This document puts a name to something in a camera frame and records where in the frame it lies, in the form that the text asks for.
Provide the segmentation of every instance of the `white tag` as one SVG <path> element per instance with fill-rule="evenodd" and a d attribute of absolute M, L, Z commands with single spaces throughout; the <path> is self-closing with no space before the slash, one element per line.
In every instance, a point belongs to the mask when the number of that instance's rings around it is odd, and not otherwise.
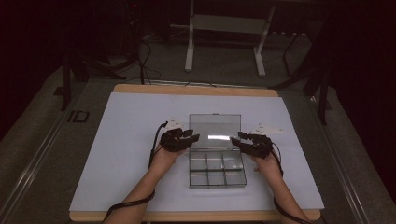
<path fill-rule="evenodd" d="M 183 128 L 183 123 L 174 119 L 174 118 L 170 118 L 168 120 L 168 123 L 165 126 L 165 129 L 169 130 L 174 130 L 174 129 L 178 129 L 178 128 Z"/>
<path fill-rule="evenodd" d="M 251 131 L 253 134 L 266 135 L 268 133 L 283 133 L 282 129 L 274 128 L 259 123 L 259 126 Z"/>

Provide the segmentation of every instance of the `wooden table edge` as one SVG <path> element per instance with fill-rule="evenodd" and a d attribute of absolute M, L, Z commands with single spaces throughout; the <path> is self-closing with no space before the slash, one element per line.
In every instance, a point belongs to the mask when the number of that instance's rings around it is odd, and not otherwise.
<path fill-rule="evenodd" d="M 178 94 L 178 95 L 222 95 L 222 96 L 261 96 L 278 97 L 276 91 L 251 88 L 196 87 L 170 85 L 118 84 L 113 92 Z"/>
<path fill-rule="evenodd" d="M 320 218 L 319 209 L 303 210 L 310 220 Z M 103 221 L 106 212 L 70 212 L 73 221 Z M 221 212 L 147 212 L 143 221 L 199 222 L 199 221 L 270 221 L 279 220 L 277 211 L 221 211 Z"/>

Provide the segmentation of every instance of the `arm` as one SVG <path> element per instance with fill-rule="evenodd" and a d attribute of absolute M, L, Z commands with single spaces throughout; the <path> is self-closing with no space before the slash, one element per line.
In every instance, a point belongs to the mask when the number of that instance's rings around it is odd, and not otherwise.
<path fill-rule="evenodd" d="M 280 207 L 290 215 L 305 220 L 309 223 L 308 217 L 297 204 L 288 186 L 283 180 L 275 156 L 270 153 L 265 159 L 257 157 L 253 157 L 252 159 L 257 163 L 260 174 L 267 181 Z M 282 224 L 297 223 L 282 215 L 280 220 Z"/>
<path fill-rule="evenodd" d="M 154 191 L 158 182 L 175 163 L 176 158 L 182 153 L 183 151 L 169 152 L 158 145 L 156 154 L 152 160 L 151 166 L 148 168 L 148 171 L 122 202 L 133 202 L 147 198 Z M 111 213 L 104 223 L 140 224 L 143 219 L 143 215 L 145 215 L 147 205 L 147 203 L 143 203 L 137 206 L 117 209 Z"/>

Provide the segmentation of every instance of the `clear plastic box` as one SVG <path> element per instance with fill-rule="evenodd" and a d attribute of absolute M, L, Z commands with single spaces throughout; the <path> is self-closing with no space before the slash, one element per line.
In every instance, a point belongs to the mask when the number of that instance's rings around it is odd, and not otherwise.
<path fill-rule="evenodd" d="M 230 136 L 241 130 L 240 115 L 192 114 L 190 129 L 200 140 L 190 148 L 190 188 L 242 188 L 247 184 L 239 148 Z"/>

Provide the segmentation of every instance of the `black cable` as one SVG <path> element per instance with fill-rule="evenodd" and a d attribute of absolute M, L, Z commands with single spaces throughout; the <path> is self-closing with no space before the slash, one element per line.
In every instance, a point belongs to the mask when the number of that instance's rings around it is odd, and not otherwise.
<path fill-rule="evenodd" d="M 143 71 L 144 65 L 142 64 L 139 55 L 137 55 L 137 61 L 139 62 L 139 67 L 140 67 L 140 84 L 144 85 L 145 84 L 145 75 Z"/>
<path fill-rule="evenodd" d="M 287 213 L 285 210 L 282 209 L 282 207 L 280 207 L 280 205 L 277 203 L 277 201 L 276 201 L 275 198 L 274 198 L 274 205 L 275 205 L 276 210 L 277 210 L 282 216 L 287 217 L 287 218 L 289 218 L 289 219 L 291 219 L 291 220 L 293 220 L 293 221 L 295 221 L 295 222 L 297 222 L 297 223 L 300 223 L 300 224 L 311 224 L 311 222 L 309 222 L 309 221 L 305 221 L 305 220 L 303 220 L 303 219 L 300 219 L 300 218 L 298 218 L 298 217 L 294 217 L 294 216 L 292 216 L 291 214 Z"/>
<path fill-rule="evenodd" d="M 321 217 L 321 219 L 323 220 L 323 223 L 324 224 L 329 224 L 328 222 L 327 222 L 327 220 L 326 220 L 326 218 L 323 216 L 323 213 L 320 211 L 320 217 Z"/>
<path fill-rule="evenodd" d="M 151 69 L 151 68 L 148 68 L 148 67 L 145 66 L 145 72 L 146 72 L 146 76 L 147 76 L 148 78 L 150 78 L 150 77 L 149 77 L 149 73 L 147 72 L 147 70 L 149 70 L 149 71 L 151 71 L 151 72 L 154 72 L 154 73 L 157 73 L 157 74 L 158 74 L 157 77 L 152 77 L 151 79 L 153 79 L 153 78 L 160 79 L 160 78 L 161 78 L 161 75 L 162 75 L 161 72 L 159 72 L 159 71 L 157 71 L 157 70 L 154 70 L 154 69 Z"/>
<path fill-rule="evenodd" d="M 126 68 L 130 65 L 133 65 L 135 62 L 136 62 L 135 59 L 127 59 L 125 62 L 111 64 L 111 65 L 105 65 L 105 67 L 108 69 L 111 69 L 111 70 L 120 70 L 120 69 Z"/>
<path fill-rule="evenodd" d="M 166 121 L 165 123 L 161 124 L 160 127 L 158 127 L 157 132 L 155 133 L 154 143 L 152 144 L 152 149 L 151 149 L 151 152 L 150 152 L 150 155 L 149 155 L 148 167 L 150 167 L 152 159 L 154 158 L 154 155 L 155 155 L 155 147 L 157 145 L 157 138 L 158 138 L 158 134 L 160 133 L 160 129 L 164 128 L 167 123 L 168 123 L 168 121 Z"/>
<path fill-rule="evenodd" d="M 103 74 L 107 75 L 108 77 L 114 78 L 114 79 L 125 79 L 126 77 L 121 77 L 118 74 L 113 73 L 111 70 L 107 69 L 103 65 L 101 65 L 99 62 L 97 62 L 94 59 L 91 59 L 90 57 L 86 56 L 82 52 L 76 51 L 77 56 L 82 60 L 88 63 L 92 68 L 97 69 L 98 71 L 102 72 Z"/>
<path fill-rule="evenodd" d="M 146 72 L 146 77 L 148 78 L 148 84 L 150 84 L 151 85 L 151 80 L 150 80 L 150 78 L 149 78 L 149 74 L 147 73 L 147 71 L 145 70 L 145 68 L 146 68 L 146 62 L 147 62 L 147 60 L 149 59 L 149 55 L 151 54 L 151 47 L 149 46 L 149 44 L 148 43 L 146 43 L 144 40 L 142 40 L 142 42 L 141 42 L 143 45 L 146 45 L 146 47 L 148 47 L 148 55 L 146 56 L 146 59 L 145 59 L 145 61 L 143 61 L 143 64 L 140 64 L 141 66 L 140 66 L 140 72 L 141 73 L 145 73 Z"/>
<path fill-rule="evenodd" d="M 148 203 L 149 201 L 151 201 L 151 199 L 154 198 L 154 195 L 155 195 L 155 190 L 152 191 L 152 193 L 147 198 L 144 198 L 144 199 L 141 199 L 141 200 L 137 200 L 137 201 L 133 201 L 133 202 L 128 202 L 128 203 L 116 203 L 116 204 L 114 204 L 113 206 L 111 206 L 108 209 L 108 211 L 106 213 L 106 216 L 103 219 L 103 221 L 105 221 L 108 218 L 108 216 L 111 215 L 111 213 L 113 213 L 115 210 L 117 210 L 119 208 L 132 207 L 132 206 L 137 206 L 139 204 Z"/>
<path fill-rule="evenodd" d="M 217 86 L 215 84 L 212 84 L 211 82 L 201 82 L 201 83 L 205 83 L 205 84 L 209 84 L 210 86 L 216 88 Z"/>
<path fill-rule="evenodd" d="M 273 145 L 276 147 L 279 156 L 277 156 L 273 150 L 271 151 L 271 154 L 274 155 L 274 157 L 275 157 L 275 159 L 276 159 L 276 162 L 277 162 L 277 165 L 278 165 L 278 167 L 279 167 L 280 173 L 282 174 L 282 177 L 283 177 L 283 169 L 282 169 L 282 165 L 281 165 L 282 157 L 281 157 L 281 155 L 280 155 L 280 150 L 279 150 L 279 147 L 278 147 L 275 143 L 273 143 Z M 297 223 L 300 223 L 300 224 L 311 224 L 311 222 L 309 222 L 309 221 L 305 221 L 305 220 L 300 219 L 300 218 L 298 218 L 298 217 L 292 216 L 291 214 L 289 214 L 288 212 L 286 212 L 286 211 L 279 205 L 279 203 L 277 203 L 275 197 L 274 197 L 274 205 L 275 205 L 276 210 L 277 210 L 282 216 L 287 217 L 287 218 L 289 218 L 289 219 L 291 219 L 291 220 L 293 220 L 293 221 L 295 221 L 295 222 L 297 222 Z"/>
<path fill-rule="evenodd" d="M 154 155 L 162 148 L 162 147 L 160 147 L 157 151 L 155 151 L 155 147 L 156 147 L 156 144 L 157 144 L 158 134 L 160 133 L 161 128 L 165 127 L 167 123 L 168 123 L 168 121 L 166 121 L 165 123 L 161 124 L 160 127 L 158 128 L 157 132 L 155 133 L 154 144 L 153 144 L 153 146 L 152 146 L 152 150 L 150 151 L 150 155 L 149 155 L 148 167 L 150 167 L 151 162 L 152 162 L 152 159 L 154 158 Z M 116 203 L 116 204 L 112 205 L 112 206 L 108 209 L 108 211 L 107 211 L 107 213 L 106 213 L 105 218 L 103 219 L 103 221 L 105 221 L 105 220 L 108 218 L 108 216 L 111 215 L 111 213 L 113 213 L 115 210 L 117 210 L 117 209 L 119 209 L 119 208 L 137 206 L 137 205 L 139 205 L 139 204 L 148 203 L 151 199 L 154 198 L 154 195 L 155 195 L 155 190 L 152 191 L 152 193 L 151 193 L 147 198 L 144 198 L 144 199 L 141 199 L 141 200 L 136 200 L 136 201 L 133 201 L 133 202 L 128 202 L 128 203 Z"/>

